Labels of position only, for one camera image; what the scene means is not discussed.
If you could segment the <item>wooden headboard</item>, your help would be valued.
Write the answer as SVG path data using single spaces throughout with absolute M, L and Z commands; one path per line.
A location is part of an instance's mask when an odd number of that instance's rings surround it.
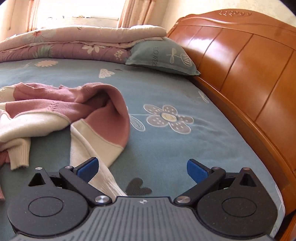
M 276 240 L 295 239 L 295 27 L 246 9 L 177 20 L 167 36 L 200 72 L 193 79 L 271 173 L 285 218 Z

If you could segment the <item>pink and cream sweater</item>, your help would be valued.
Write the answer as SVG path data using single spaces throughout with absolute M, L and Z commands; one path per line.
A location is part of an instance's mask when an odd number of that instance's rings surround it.
M 96 157 L 91 185 L 111 199 L 123 196 L 109 166 L 130 136 L 130 117 L 121 92 L 104 83 L 69 88 L 18 83 L 1 88 L 1 163 L 12 170 L 29 166 L 32 137 L 70 128 L 70 164 Z

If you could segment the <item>teal flowers pillow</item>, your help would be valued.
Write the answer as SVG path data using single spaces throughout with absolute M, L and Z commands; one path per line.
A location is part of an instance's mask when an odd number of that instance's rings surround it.
M 149 40 L 137 43 L 130 52 L 131 56 L 126 60 L 126 65 L 142 66 L 179 75 L 200 75 L 185 50 L 166 37 L 161 41 Z

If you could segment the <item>teal floral bed sheet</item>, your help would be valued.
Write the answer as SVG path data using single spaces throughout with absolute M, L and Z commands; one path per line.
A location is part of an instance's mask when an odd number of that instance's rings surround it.
M 227 172 L 251 168 L 278 208 L 276 235 L 284 219 L 282 198 L 259 157 L 210 99 L 186 77 L 157 70 L 90 60 L 37 59 L 1 63 L 1 86 L 19 82 L 78 87 L 102 82 L 123 95 L 131 117 L 126 148 L 110 166 L 117 184 L 128 195 L 175 198 L 194 186 L 186 164 L 195 159 Z M 178 133 L 163 122 L 147 121 L 146 104 L 174 107 L 193 123 Z

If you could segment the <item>folded pink floral quilt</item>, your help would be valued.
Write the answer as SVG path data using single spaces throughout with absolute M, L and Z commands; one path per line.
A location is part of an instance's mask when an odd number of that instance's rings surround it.
M 45 58 L 124 64 L 134 45 L 145 41 L 162 41 L 166 34 L 164 28 L 153 25 L 39 29 L 1 41 L 1 62 Z

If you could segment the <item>right striped curtain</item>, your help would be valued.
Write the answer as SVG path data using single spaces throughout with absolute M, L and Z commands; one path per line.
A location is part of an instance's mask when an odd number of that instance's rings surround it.
M 126 0 L 117 27 L 130 28 L 136 25 L 147 25 L 155 4 L 156 1 L 153 0 Z

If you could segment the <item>left striped curtain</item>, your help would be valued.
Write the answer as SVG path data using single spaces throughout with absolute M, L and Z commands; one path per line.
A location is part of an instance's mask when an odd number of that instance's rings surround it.
M 26 18 L 26 31 L 30 32 L 36 29 L 36 18 L 39 8 L 39 0 L 29 0 L 27 18 Z

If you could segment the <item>striped curtain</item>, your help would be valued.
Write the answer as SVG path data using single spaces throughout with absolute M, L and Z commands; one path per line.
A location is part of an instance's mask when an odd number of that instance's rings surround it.
M 147 25 L 155 4 L 156 1 L 153 0 L 126 0 L 117 27 L 130 28 L 136 25 Z
M 29 0 L 27 18 L 26 18 L 26 31 L 30 32 L 36 29 L 36 18 L 39 8 L 39 0 Z

